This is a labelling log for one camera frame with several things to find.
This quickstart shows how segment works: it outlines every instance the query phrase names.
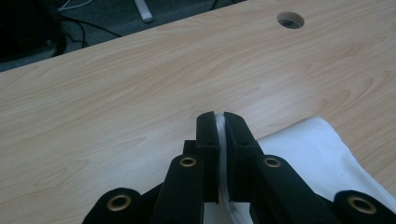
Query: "desk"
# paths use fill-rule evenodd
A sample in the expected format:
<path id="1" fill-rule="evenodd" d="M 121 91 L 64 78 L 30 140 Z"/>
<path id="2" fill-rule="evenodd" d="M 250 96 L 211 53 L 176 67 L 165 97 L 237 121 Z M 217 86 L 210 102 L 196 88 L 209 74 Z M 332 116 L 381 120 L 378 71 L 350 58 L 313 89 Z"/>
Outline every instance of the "desk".
<path id="1" fill-rule="evenodd" d="M 395 43 L 394 0 L 252 0 L 1 73 L 2 223 L 80 223 L 110 189 L 146 192 L 211 110 L 256 138 L 321 116 L 396 195 Z"/>

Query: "wooden table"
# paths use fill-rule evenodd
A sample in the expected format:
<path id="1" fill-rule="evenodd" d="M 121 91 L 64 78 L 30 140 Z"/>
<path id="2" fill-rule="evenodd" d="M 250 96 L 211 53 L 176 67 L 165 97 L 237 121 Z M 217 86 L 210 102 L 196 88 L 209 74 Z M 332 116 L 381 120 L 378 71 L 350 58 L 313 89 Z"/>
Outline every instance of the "wooden table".
<path id="1" fill-rule="evenodd" d="M 111 189 L 144 193 L 211 110 L 257 138 L 321 116 L 396 195 L 396 1 L 253 0 L 1 73 L 1 222 L 80 223 Z"/>

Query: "dark floor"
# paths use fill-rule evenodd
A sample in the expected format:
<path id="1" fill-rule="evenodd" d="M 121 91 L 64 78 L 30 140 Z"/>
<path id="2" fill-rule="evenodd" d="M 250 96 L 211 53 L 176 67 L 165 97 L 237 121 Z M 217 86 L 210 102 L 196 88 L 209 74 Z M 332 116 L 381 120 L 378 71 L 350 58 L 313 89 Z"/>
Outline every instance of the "dark floor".
<path id="1" fill-rule="evenodd" d="M 77 6 L 87 0 L 71 0 L 67 7 Z M 140 14 L 134 0 L 92 0 L 83 7 L 60 11 L 62 15 L 70 18 L 88 21 L 107 28 L 120 35 L 137 33 L 155 26 L 171 21 L 178 21 L 193 15 L 210 10 L 214 0 L 146 0 L 148 8 L 154 21 L 146 24 L 140 18 Z M 219 0 L 216 8 L 227 7 L 233 4 L 232 0 Z M 78 24 L 70 21 L 61 21 L 62 30 L 67 34 L 67 45 L 64 53 L 81 49 L 82 32 Z M 116 36 L 84 25 L 86 41 L 93 46 Z M 17 60 L 0 63 L 0 72 L 12 68 L 35 63 L 48 59 L 52 56 L 54 49 L 47 47 L 36 50 L 35 53 L 19 58 Z"/>

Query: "white cloth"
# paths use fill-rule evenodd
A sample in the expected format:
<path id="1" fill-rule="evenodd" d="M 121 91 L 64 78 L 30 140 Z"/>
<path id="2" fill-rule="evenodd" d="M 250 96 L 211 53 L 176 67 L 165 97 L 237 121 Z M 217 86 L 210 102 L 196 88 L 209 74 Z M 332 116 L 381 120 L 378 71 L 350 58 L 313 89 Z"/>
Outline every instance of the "white cloth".
<path id="1" fill-rule="evenodd" d="M 216 115 L 216 122 L 221 151 L 225 151 L 224 117 Z M 316 194 L 333 201 L 337 192 L 353 189 L 376 198 L 396 213 L 395 198 L 361 168 L 326 120 L 306 119 L 258 142 L 264 154 L 285 159 Z M 221 175 L 225 175 L 223 162 L 224 155 L 220 159 Z M 222 195 L 227 193 L 224 181 L 221 176 Z M 219 223 L 219 220 L 221 223 L 252 223 L 248 203 L 228 203 L 227 200 L 225 197 L 219 205 L 205 207 L 205 223 Z"/>

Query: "wood grain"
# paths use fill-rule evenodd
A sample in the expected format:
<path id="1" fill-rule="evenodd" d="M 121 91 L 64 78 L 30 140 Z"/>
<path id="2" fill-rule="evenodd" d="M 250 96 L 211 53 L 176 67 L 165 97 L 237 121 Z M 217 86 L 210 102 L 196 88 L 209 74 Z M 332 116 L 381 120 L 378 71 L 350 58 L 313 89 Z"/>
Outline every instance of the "wood grain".
<path id="1" fill-rule="evenodd" d="M 253 0 L 1 73 L 1 222 L 80 223 L 110 189 L 144 193 L 212 110 L 257 138 L 321 116 L 396 195 L 395 43 L 393 0 Z"/>

